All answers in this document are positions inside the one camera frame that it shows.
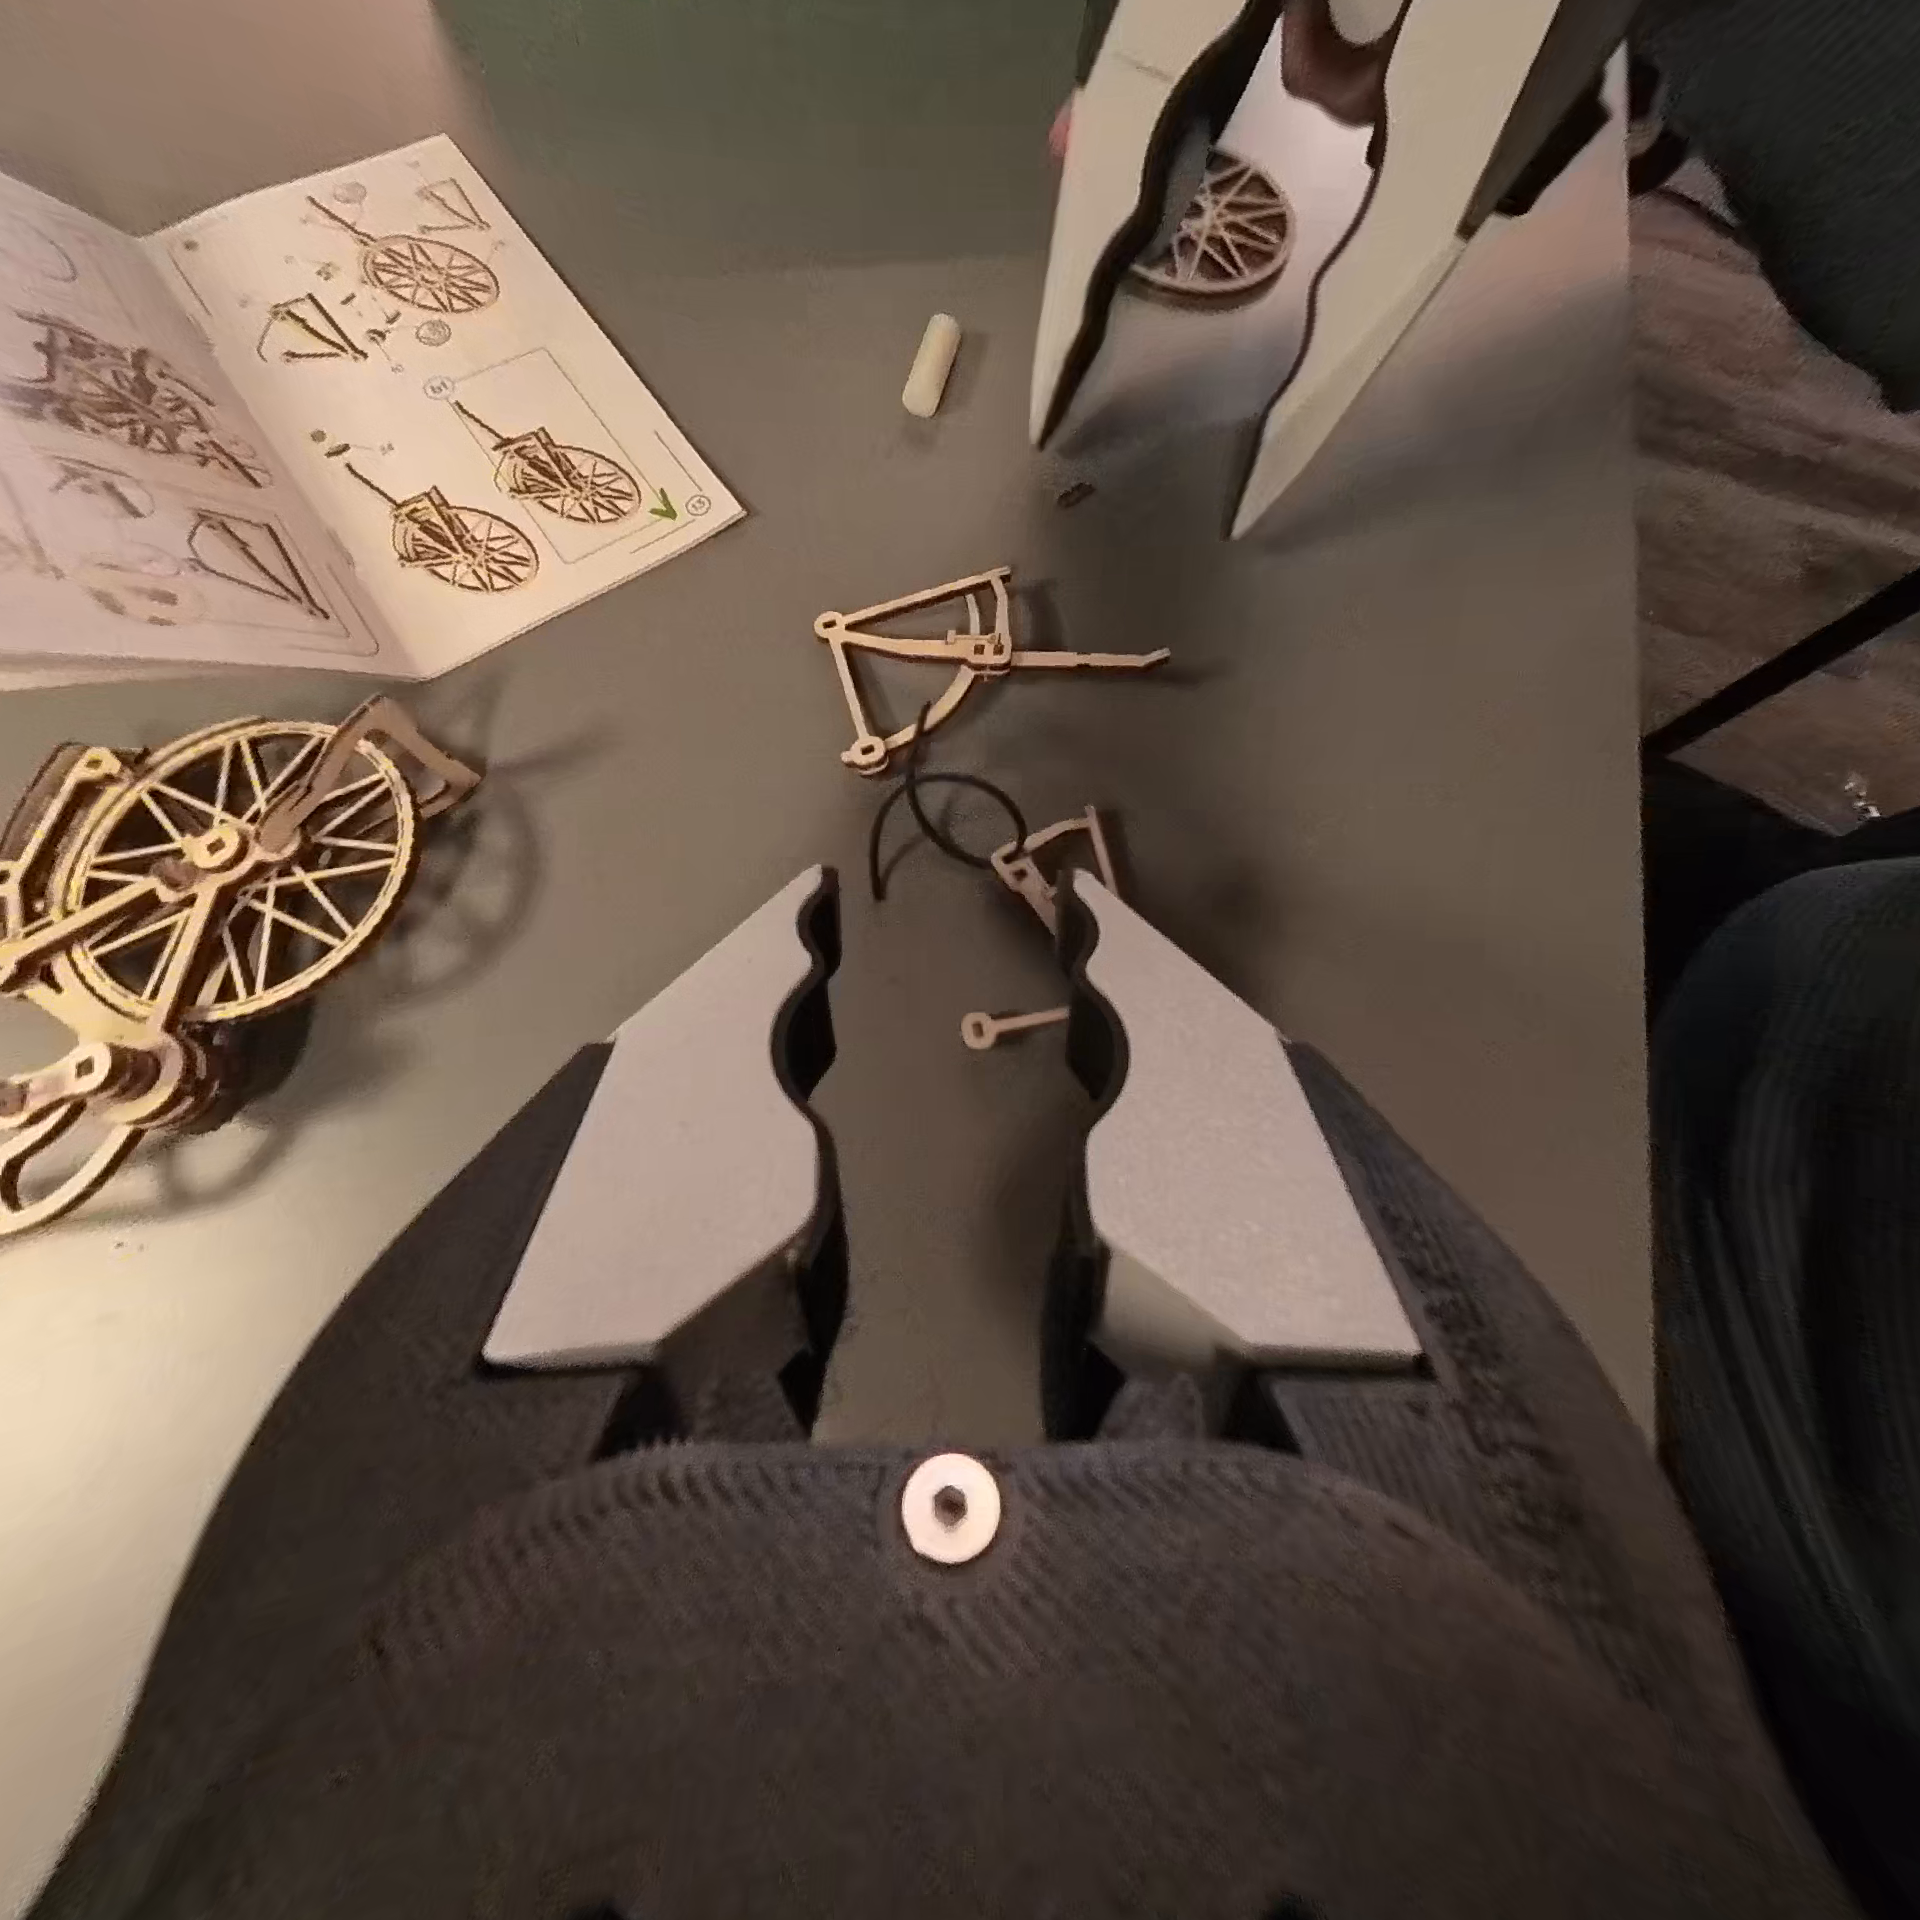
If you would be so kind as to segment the small wooden triangle frame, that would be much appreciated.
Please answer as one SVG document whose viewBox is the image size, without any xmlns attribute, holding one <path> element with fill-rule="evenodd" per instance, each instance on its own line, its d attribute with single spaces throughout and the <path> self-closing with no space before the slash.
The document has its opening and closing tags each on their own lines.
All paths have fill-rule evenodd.
<svg viewBox="0 0 1920 1920">
<path fill-rule="evenodd" d="M 1120 864 L 1093 805 L 1004 844 L 990 855 L 990 872 L 1035 913 L 1051 938 L 1061 930 L 1061 897 L 1076 872 L 1091 872 L 1111 894 L 1120 894 Z"/>
</svg>

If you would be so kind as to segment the paper instruction booklet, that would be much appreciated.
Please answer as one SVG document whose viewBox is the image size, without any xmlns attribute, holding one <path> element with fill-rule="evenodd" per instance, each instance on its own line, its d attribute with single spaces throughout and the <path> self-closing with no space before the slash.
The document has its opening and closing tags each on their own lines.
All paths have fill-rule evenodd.
<svg viewBox="0 0 1920 1920">
<path fill-rule="evenodd" d="M 740 517 L 445 134 L 147 234 L 2 181 L 4 693 L 432 680 Z"/>
</svg>

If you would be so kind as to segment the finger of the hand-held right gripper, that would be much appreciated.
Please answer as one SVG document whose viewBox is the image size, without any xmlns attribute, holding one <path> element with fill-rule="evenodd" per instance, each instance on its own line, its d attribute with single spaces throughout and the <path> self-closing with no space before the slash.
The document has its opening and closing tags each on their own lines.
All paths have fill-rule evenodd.
<svg viewBox="0 0 1920 1920">
<path fill-rule="evenodd" d="M 1091 5 L 1031 364 L 1031 440 L 1063 428 L 1116 294 L 1183 217 L 1277 26 L 1274 1 Z"/>
<path fill-rule="evenodd" d="M 1522 214 L 1605 125 L 1603 73 L 1626 1 L 1286 5 L 1333 13 L 1346 41 L 1399 24 L 1368 183 L 1308 279 L 1303 341 L 1259 418 L 1232 536 L 1308 472 L 1470 240 Z"/>
</svg>

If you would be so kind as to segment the wooden wheeled model assembly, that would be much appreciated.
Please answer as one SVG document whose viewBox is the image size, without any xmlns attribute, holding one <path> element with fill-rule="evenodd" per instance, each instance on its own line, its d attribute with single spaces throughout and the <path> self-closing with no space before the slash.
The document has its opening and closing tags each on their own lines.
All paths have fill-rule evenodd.
<svg viewBox="0 0 1920 1920">
<path fill-rule="evenodd" d="M 63 742 L 4 826 L 4 1000 L 67 1032 L 4 1074 L 4 1236 L 76 1214 L 142 1145 L 238 1114 L 261 1032 L 373 952 L 426 829 L 483 778 L 387 695 L 147 752 Z"/>
</svg>

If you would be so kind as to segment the wooden triangle frame with lever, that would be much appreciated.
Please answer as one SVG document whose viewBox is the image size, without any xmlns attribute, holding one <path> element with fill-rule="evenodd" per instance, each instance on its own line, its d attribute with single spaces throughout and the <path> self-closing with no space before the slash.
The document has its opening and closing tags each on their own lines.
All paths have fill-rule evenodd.
<svg viewBox="0 0 1920 1920">
<path fill-rule="evenodd" d="M 1167 647 L 1087 652 L 1022 642 L 1011 567 L 984 567 L 859 608 L 824 608 L 811 620 L 811 634 L 827 652 L 847 716 L 847 744 L 837 759 L 861 778 L 902 768 L 912 746 L 988 686 L 1035 674 L 1148 676 L 1172 663 Z M 912 718 L 886 726 L 868 701 L 861 661 L 939 666 L 943 684 Z"/>
</svg>

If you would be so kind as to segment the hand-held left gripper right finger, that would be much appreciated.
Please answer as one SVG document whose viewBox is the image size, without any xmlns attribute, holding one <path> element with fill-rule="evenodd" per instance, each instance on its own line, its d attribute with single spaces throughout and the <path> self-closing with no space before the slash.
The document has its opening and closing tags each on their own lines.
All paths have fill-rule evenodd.
<svg viewBox="0 0 1920 1920">
<path fill-rule="evenodd" d="M 1424 1369 L 1402 1286 L 1279 1031 L 1082 870 L 1061 897 L 1069 1186 L 1091 1348 L 1126 1376 Z"/>
</svg>

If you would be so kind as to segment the person's right hand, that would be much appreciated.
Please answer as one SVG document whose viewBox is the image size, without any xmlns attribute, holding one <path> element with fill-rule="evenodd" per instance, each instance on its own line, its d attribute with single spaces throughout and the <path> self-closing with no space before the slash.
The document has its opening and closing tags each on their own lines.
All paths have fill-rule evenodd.
<svg viewBox="0 0 1920 1920">
<path fill-rule="evenodd" d="M 1333 13 L 1286 13 L 1279 73 L 1286 94 L 1325 111 L 1344 127 L 1373 127 L 1386 117 L 1386 69 L 1402 24 L 1375 39 L 1342 39 Z"/>
</svg>

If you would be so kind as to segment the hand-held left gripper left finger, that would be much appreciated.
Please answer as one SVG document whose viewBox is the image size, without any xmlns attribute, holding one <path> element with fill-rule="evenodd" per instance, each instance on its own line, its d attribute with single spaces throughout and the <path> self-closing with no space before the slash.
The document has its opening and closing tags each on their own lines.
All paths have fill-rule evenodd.
<svg viewBox="0 0 1920 1920">
<path fill-rule="evenodd" d="M 807 865 L 612 1032 L 487 1364 L 824 1369 L 847 1255 L 811 1098 L 837 1055 L 838 901 Z"/>
</svg>

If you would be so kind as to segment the small wooden spoked wheel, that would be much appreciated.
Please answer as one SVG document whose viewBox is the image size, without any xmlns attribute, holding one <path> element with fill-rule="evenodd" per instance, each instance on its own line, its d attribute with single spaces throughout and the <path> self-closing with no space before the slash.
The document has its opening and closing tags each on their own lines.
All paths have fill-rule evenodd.
<svg viewBox="0 0 1920 1920">
<path fill-rule="evenodd" d="M 1188 205 L 1126 281 L 1141 297 L 1234 311 L 1279 281 L 1299 237 L 1301 217 L 1279 181 L 1256 159 L 1211 148 Z"/>
</svg>

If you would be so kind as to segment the black rubber band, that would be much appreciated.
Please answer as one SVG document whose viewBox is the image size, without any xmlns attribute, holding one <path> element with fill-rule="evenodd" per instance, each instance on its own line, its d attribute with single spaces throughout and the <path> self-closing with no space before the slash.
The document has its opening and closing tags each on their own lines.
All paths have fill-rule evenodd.
<svg viewBox="0 0 1920 1920">
<path fill-rule="evenodd" d="M 1014 798 L 997 781 L 958 768 L 941 768 L 925 762 L 925 742 L 930 735 L 930 703 L 923 703 L 907 725 L 902 762 L 898 775 L 885 789 L 868 824 L 866 839 L 866 880 L 868 895 L 883 905 L 888 895 L 888 865 L 885 855 L 885 834 L 898 806 L 904 806 L 919 839 L 935 846 L 951 864 L 974 872 L 995 872 L 995 852 L 971 848 L 947 824 L 938 823 L 923 799 L 923 789 L 949 786 L 952 790 L 991 802 L 1004 821 L 1014 829 L 1014 852 L 1024 852 L 1028 839 L 1027 816 Z"/>
</svg>

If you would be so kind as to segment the person's right forearm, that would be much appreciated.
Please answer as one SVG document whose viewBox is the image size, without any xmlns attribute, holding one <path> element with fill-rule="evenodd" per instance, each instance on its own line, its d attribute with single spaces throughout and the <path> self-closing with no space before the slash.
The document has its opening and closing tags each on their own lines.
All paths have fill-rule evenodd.
<svg viewBox="0 0 1920 1920">
<path fill-rule="evenodd" d="M 1917 407 L 1917 5 L 1642 5 L 1664 120 L 1794 322 Z"/>
</svg>

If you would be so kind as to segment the person's dark clothed leg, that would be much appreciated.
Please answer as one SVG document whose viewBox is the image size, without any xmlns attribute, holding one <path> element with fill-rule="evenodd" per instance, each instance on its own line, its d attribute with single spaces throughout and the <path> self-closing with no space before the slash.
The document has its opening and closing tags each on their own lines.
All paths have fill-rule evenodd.
<svg viewBox="0 0 1920 1920">
<path fill-rule="evenodd" d="M 1917 1910 L 1917 869 L 1806 870 L 1648 1053 L 1664 1464 L 1872 1914 Z"/>
</svg>

